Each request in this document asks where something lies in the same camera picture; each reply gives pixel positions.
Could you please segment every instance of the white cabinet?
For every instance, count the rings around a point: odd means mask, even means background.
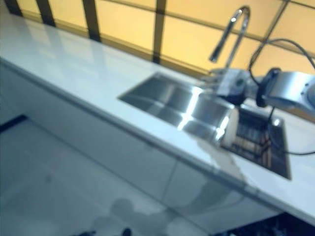
[[[34,122],[161,199],[175,159],[86,110],[64,101],[6,69],[14,101]]]
[[[279,214],[181,162],[164,203],[211,234]]]
[[[3,96],[0,98],[0,125],[18,117],[19,111],[10,104]]]
[[[207,235],[30,121],[0,139],[2,236]]]

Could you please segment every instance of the stainless steel sink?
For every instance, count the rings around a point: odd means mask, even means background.
[[[155,74],[120,96],[120,99],[160,118],[179,130],[221,146],[277,174],[289,178],[285,153],[274,148],[268,138],[268,115],[253,108],[234,105],[219,97],[203,94],[203,89]],[[277,119],[272,132],[285,147],[283,120]]]
[[[227,135],[236,135],[237,110],[221,98],[199,96],[202,92],[156,74],[120,99],[212,144],[226,143]]]

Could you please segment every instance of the gooseneck faucet spout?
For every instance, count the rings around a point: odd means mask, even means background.
[[[238,35],[238,38],[236,40],[236,43],[232,49],[232,52],[230,54],[230,56],[227,59],[227,62],[225,64],[225,67],[228,68],[233,60],[233,57],[240,45],[240,42],[245,34],[245,31],[247,29],[249,20],[250,20],[250,15],[251,15],[251,11],[250,11],[250,7],[249,6],[242,6],[241,8],[239,8],[232,16],[232,18],[229,20],[228,25],[222,35],[222,38],[220,40],[220,42],[218,43],[218,45],[216,46],[216,48],[214,49],[214,51],[212,52],[211,56],[210,56],[210,61],[212,62],[217,62],[218,57],[222,51],[222,48],[225,44],[225,41],[227,40],[229,34],[231,33],[234,24],[237,22],[237,20],[241,17],[241,15],[244,14],[244,19],[243,19],[243,23],[242,23],[242,27],[240,30],[240,33]]]

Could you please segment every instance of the kitchen counter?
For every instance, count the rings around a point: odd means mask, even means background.
[[[1,14],[0,29],[2,63],[231,186],[315,226],[315,155],[290,155],[292,180],[288,180],[118,99],[157,72],[189,83],[195,83],[194,78],[21,17]],[[290,150],[314,149],[314,124],[282,111],[275,114],[285,119]]]

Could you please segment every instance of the robotic arm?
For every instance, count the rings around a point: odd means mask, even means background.
[[[256,79],[258,83],[246,70],[215,69],[202,78],[201,87],[235,105],[249,97],[259,107],[297,108],[315,116],[315,75],[272,68],[267,75]]]

